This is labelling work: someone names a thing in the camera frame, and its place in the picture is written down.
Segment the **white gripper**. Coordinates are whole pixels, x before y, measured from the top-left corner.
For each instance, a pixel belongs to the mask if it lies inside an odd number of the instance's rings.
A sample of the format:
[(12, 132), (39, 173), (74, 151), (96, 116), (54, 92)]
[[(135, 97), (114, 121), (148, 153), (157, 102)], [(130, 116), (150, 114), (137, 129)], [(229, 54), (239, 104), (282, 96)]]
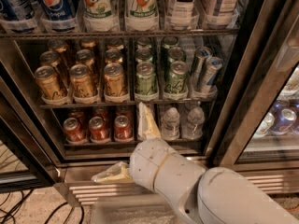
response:
[(163, 162), (176, 151), (161, 138), (160, 130), (151, 110), (140, 103), (137, 134), (139, 143), (130, 156), (130, 164), (118, 162), (105, 171), (94, 175), (92, 181), (100, 184), (120, 184), (136, 182), (154, 191), (154, 180)]

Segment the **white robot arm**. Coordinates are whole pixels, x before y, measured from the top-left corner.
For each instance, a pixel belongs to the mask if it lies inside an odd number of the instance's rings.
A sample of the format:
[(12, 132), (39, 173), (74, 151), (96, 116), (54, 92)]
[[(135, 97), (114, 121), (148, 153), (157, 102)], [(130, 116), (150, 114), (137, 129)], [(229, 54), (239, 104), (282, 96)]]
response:
[(136, 183), (159, 194), (187, 224), (299, 224), (299, 220), (237, 172), (195, 164), (171, 148), (150, 109), (139, 104), (138, 133), (130, 156), (94, 175), (95, 183)]

